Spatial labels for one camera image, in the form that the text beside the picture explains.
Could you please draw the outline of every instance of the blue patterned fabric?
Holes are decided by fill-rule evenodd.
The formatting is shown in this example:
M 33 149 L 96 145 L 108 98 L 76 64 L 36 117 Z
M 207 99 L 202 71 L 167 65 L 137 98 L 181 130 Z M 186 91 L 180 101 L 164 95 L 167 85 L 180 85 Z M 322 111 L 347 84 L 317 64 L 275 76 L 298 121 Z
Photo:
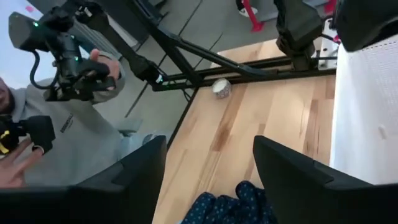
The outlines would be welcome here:
M 276 224 L 265 191 L 248 181 L 235 188 L 238 199 L 226 195 L 216 198 L 202 193 L 193 203 L 181 224 Z

